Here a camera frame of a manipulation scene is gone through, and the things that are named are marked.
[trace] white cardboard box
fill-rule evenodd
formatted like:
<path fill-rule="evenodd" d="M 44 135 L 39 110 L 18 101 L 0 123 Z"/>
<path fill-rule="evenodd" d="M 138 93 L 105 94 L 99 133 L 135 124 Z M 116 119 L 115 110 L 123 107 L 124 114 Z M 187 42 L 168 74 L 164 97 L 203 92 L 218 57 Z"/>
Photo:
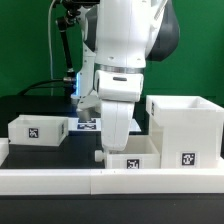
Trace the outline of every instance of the white cardboard box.
<path fill-rule="evenodd" d="M 68 118 L 20 115 L 8 130 L 10 144 L 59 146 L 68 135 Z"/>
<path fill-rule="evenodd" d="M 201 97 L 147 96 L 149 136 L 161 168 L 216 168 L 224 109 Z"/>
<path fill-rule="evenodd" d="M 158 169 L 160 154 L 147 135 L 129 136 L 124 151 L 106 154 L 107 169 Z"/>
<path fill-rule="evenodd" d="M 5 161 L 9 154 L 9 140 L 8 138 L 0 138 L 0 166 Z"/>

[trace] black table surface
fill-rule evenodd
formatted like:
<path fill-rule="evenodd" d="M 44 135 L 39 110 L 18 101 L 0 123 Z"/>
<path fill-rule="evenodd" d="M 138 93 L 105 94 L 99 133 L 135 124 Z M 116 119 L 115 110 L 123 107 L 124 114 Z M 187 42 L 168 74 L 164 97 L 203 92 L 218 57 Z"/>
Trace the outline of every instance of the black table surface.
<path fill-rule="evenodd" d="M 148 125 L 144 110 L 144 101 L 136 105 L 142 129 Z M 20 114 L 76 116 L 75 106 L 63 97 L 1 97 L 0 137 L 8 137 L 8 122 Z M 93 156 L 100 148 L 100 133 L 71 133 L 60 147 L 10 146 L 1 168 L 103 168 Z M 223 223 L 223 210 L 224 194 L 1 196 L 0 224 Z"/>

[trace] green wall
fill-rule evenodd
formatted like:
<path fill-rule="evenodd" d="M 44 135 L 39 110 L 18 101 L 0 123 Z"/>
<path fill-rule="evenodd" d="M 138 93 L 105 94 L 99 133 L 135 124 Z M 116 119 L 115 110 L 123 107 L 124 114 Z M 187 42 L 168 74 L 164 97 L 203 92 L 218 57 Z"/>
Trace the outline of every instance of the green wall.
<path fill-rule="evenodd" d="M 224 106 L 224 2 L 173 0 L 173 4 L 181 29 L 179 46 L 164 62 L 148 62 L 143 95 L 200 95 Z M 49 5 L 48 0 L 2 1 L 0 96 L 16 94 L 34 82 L 49 79 Z M 63 15 L 63 11 L 57 9 L 53 17 Z M 80 30 L 75 27 L 69 33 L 74 67 L 79 70 Z M 65 63 L 60 36 L 55 28 L 52 34 L 55 77 L 62 77 Z"/>

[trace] white box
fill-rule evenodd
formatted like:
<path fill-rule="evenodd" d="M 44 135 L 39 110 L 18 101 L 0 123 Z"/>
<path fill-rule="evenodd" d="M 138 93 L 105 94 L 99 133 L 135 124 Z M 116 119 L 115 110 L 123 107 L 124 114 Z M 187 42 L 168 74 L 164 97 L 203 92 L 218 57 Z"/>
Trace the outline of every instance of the white box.
<path fill-rule="evenodd" d="M 0 166 L 9 154 L 9 139 L 0 138 Z"/>
<path fill-rule="evenodd" d="M 161 168 L 216 168 L 224 109 L 201 97 L 147 96 L 149 136 Z"/>
<path fill-rule="evenodd" d="M 59 146 L 68 135 L 68 118 L 20 115 L 8 131 L 10 144 Z"/>
<path fill-rule="evenodd" d="M 124 151 L 106 154 L 107 169 L 157 169 L 160 168 L 160 154 L 147 135 L 129 136 Z"/>

